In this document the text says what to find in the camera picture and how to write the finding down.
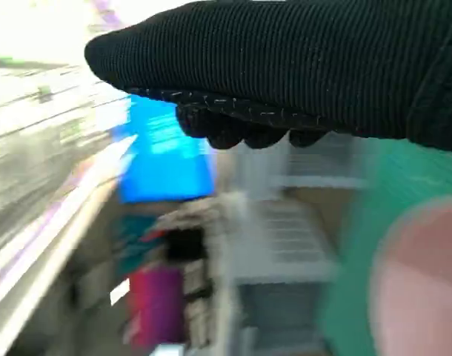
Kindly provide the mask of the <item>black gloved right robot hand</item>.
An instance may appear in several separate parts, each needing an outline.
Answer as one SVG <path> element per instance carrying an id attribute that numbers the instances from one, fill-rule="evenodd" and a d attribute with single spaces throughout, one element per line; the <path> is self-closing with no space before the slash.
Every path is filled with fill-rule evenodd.
<path id="1" fill-rule="evenodd" d="M 90 40 L 102 81 L 216 149 L 337 132 L 452 152 L 452 1 L 198 1 Z"/>

